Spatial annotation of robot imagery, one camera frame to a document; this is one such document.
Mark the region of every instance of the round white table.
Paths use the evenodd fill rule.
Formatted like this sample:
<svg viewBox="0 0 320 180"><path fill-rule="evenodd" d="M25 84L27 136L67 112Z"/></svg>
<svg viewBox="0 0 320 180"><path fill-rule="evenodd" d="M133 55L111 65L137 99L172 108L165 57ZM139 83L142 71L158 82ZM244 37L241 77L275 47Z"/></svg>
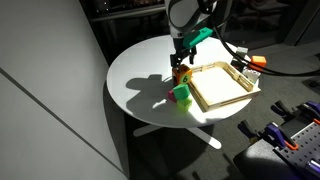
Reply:
<svg viewBox="0 0 320 180"><path fill-rule="evenodd" d="M243 100L209 112L203 112L192 95L192 106L184 113L167 98L173 88L170 54L175 49L171 36L160 36L142 41L122 52L112 63L107 75L107 86L116 104L132 117L151 124L139 130L136 136L161 127L187 128L209 140L196 127L211 125L244 108L251 99ZM232 56L218 39L207 38L197 45L194 65L186 58L182 63L189 67L214 61L230 63Z"/></svg>

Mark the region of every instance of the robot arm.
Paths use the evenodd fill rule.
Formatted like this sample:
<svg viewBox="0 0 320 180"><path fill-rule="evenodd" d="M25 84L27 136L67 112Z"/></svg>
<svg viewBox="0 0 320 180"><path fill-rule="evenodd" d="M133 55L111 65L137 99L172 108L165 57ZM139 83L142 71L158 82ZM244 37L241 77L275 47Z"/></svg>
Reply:
<svg viewBox="0 0 320 180"><path fill-rule="evenodd" d="M196 26L214 11L216 0L165 0L170 33L175 54L170 55L172 68L179 69L183 59L189 56L193 64L196 46L186 46L186 39L194 37Z"/></svg>

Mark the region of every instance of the wooden frame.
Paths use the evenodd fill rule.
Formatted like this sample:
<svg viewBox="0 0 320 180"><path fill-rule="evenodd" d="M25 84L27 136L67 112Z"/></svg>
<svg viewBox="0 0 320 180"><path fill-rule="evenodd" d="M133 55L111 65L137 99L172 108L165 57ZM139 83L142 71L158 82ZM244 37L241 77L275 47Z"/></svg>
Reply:
<svg viewBox="0 0 320 180"><path fill-rule="evenodd" d="M253 98L261 91L233 66L221 61L192 68L189 87L203 111Z"/></svg>

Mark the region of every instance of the white wall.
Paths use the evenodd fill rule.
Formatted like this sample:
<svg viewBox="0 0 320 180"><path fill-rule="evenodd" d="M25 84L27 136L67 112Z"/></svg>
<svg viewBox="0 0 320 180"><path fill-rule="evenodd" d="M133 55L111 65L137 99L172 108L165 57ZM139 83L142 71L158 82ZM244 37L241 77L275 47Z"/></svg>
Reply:
<svg viewBox="0 0 320 180"><path fill-rule="evenodd" d="M75 165L77 164L76 162L83 163L83 166L78 165L78 169L74 169L74 173L71 174L76 174L75 171L79 174L86 173L86 171L82 170L86 169L91 163L91 169L97 167L95 171L107 169L105 172L114 172L119 169L128 175L128 162L120 162L104 110L103 86L108 66L80 2L77 0L4 1L0 6L0 22L0 68L25 88L26 91L30 92L31 97L34 99L31 98L29 101L40 104L42 109L45 110L47 108L46 111L51 113L51 117L49 114L38 117L38 112L31 113L33 110L30 110L28 118L19 119L24 117L24 110L21 110L23 107L15 111L7 111L4 110L5 106L3 105L3 103L6 104L6 101L1 101L1 121L3 121L2 116L5 113L6 119L4 120L15 119L17 124L13 123L12 126L6 128L5 126L0 126L0 131L9 128L10 136L15 136L20 131L27 131L27 128L30 128L30 131L35 131L30 134L30 137L21 136L23 138L17 141L18 144L13 144L9 150L22 147L24 151L17 152L21 153L21 156L31 153L31 157L44 158L45 161L52 161L54 165L45 169L42 167L43 162L39 162L28 167L28 164L33 163L33 159L25 158L23 162L17 160L16 163L22 164L19 166L21 174L15 175L14 177L17 178L14 179L25 179L22 178L22 175L28 175L28 173L37 174L38 171L42 170L44 170L43 175L48 175L45 179L50 179L53 178L51 175L55 173L49 173L51 172L49 169L57 168L57 174L59 174L60 169L61 171L64 169L67 173L66 167ZM17 104L19 103L9 105L10 107L15 107ZM123 117L120 117L121 113L117 113L112 116L114 121L123 121ZM76 133L70 134L72 131L67 129L66 126L57 127L58 123L60 123L57 119L66 123ZM26 130L24 130L24 126L19 125L20 121L26 124L29 124L27 122L30 121ZM120 142L122 145L121 159L126 159L127 157L124 132L121 129L117 136L117 143L119 144ZM1 137L0 143L8 143L10 141ZM44 149L39 147L42 144L46 146ZM7 153L9 152L4 152L3 149L4 146L1 145L1 157L8 156ZM74 152L74 154L69 157L65 151ZM85 159L80 158L78 161L69 162L69 164L66 163L66 165L59 167L60 162L62 162L62 159L59 158L66 158L69 161L76 160L82 155L86 155L88 164L86 164ZM115 165L115 170L111 164L107 165L107 160ZM6 163L8 161L4 162L1 159L1 167L5 166L8 168L8 172L12 171L9 175L15 174L15 169L12 168L16 168L17 165L7 166Z"/></svg>

